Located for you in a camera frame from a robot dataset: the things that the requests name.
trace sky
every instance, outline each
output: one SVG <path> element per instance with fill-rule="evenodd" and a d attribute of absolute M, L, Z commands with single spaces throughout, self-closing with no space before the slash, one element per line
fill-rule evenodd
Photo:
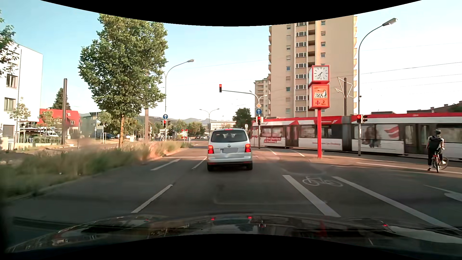
<path fill-rule="evenodd" d="M 421 0 L 357 14 L 357 48 L 368 32 L 391 18 L 398 19 L 372 32 L 361 45 L 361 114 L 405 113 L 462 100 L 462 35 L 458 33 L 462 1 L 438 3 Z M 98 111 L 77 69 L 82 47 L 97 39 L 96 32 L 102 29 L 98 14 L 38 0 L 2 0 L 0 9 L 5 24 L 14 26 L 15 41 L 43 54 L 41 107 L 52 105 L 67 78 L 71 108 L 79 113 Z M 158 86 L 166 90 L 168 116 L 205 119 L 205 111 L 219 108 L 211 112 L 211 119 L 231 120 L 238 108 L 252 108 L 254 96 L 219 93 L 218 85 L 249 92 L 255 80 L 267 77 L 268 26 L 165 24 L 169 46 L 165 70 L 195 60 L 173 68 L 166 89 L 165 80 Z M 414 68 L 436 64 L 446 65 Z M 164 112 L 164 102 L 149 110 L 151 116 Z"/>

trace grass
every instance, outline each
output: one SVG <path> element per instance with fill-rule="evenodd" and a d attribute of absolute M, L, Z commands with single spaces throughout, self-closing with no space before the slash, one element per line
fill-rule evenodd
<path fill-rule="evenodd" d="M 82 149 L 67 153 L 37 151 L 17 165 L 0 165 L 4 195 L 38 194 L 41 189 L 93 175 L 112 168 L 133 165 L 190 147 L 181 141 L 126 143 L 122 149 Z"/>

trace tall apartment building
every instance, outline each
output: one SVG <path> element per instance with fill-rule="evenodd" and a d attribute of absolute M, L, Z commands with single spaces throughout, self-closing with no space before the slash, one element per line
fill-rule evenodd
<path fill-rule="evenodd" d="M 323 116 L 344 115 L 343 93 L 337 77 L 353 84 L 347 98 L 347 115 L 356 108 L 356 16 L 269 27 L 270 74 L 255 81 L 255 93 L 262 98 L 266 117 L 313 117 L 308 110 L 307 73 L 313 65 L 330 65 L 331 107 Z"/>
<path fill-rule="evenodd" d="M 43 54 L 24 46 L 15 50 L 17 60 L 11 61 L 14 71 L 0 76 L 0 100 L 3 100 L 3 111 L 0 111 L 0 136 L 14 135 L 16 123 L 9 112 L 16 108 L 20 99 L 30 111 L 28 122 L 38 122 L 40 113 L 40 97 L 42 94 Z"/>

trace car hood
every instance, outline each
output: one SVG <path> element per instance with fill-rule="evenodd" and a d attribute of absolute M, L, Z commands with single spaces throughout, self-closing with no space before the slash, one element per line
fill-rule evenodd
<path fill-rule="evenodd" d="M 283 235 L 376 248 L 461 255 L 462 232 L 387 218 L 227 212 L 185 217 L 129 215 L 77 224 L 9 247 L 7 252 L 107 245 L 199 234 Z"/>

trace silver car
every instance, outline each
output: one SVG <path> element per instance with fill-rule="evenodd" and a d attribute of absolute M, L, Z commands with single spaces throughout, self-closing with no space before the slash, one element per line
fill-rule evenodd
<path fill-rule="evenodd" d="M 253 168 L 250 140 L 244 129 L 217 129 L 210 134 L 207 170 L 225 165 L 246 166 L 247 170 Z"/>

